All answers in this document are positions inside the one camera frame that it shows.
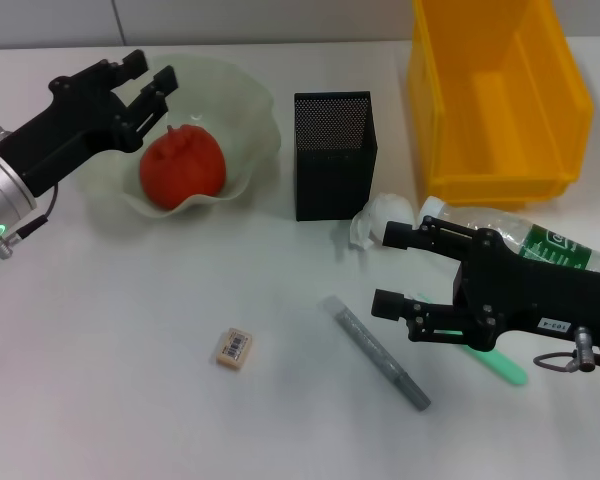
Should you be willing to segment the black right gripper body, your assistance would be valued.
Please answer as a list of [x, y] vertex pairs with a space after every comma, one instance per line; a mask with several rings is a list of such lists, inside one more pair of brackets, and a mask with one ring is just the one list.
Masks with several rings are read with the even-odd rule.
[[491, 229], [473, 233], [453, 303], [470, 312], [463, 340], [476, 350], [510, 331], [573, 340], [579, 327], [600, 347], [600, 273], [524, 258]]

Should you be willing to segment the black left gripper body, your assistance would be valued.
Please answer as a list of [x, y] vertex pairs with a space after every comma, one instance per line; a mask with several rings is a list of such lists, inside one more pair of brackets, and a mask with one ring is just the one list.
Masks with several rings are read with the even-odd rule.
[[52, 80], [51, 104], [0, 141], [0, 157], [35, 197], [94, 155], [118, 150], [117, 126], [125, 104], [105, 85], [102, 60], [72, 76]]

